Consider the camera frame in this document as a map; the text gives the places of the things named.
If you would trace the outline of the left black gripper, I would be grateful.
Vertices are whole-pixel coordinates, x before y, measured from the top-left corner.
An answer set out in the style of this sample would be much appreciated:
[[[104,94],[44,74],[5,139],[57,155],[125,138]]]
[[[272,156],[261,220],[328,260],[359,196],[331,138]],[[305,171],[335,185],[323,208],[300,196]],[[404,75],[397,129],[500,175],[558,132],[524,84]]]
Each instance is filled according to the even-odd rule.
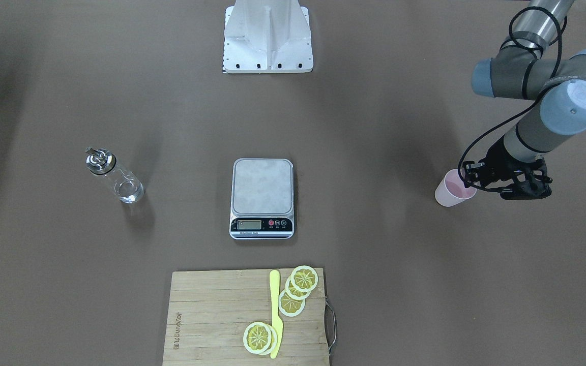
[[[465,161],[462,169],[463,185],[466,188],[498,193],[508,201],[544,199],[552,194],[552,179],[547,176],[544,158],[539,156],[532,162],[517,160],[507,151],[502,139],[488,149],[484,159],[480,162]],[[479,185],[472,180],[479,180]],[[510,183],[503,187],[487,188],[497,181]]]

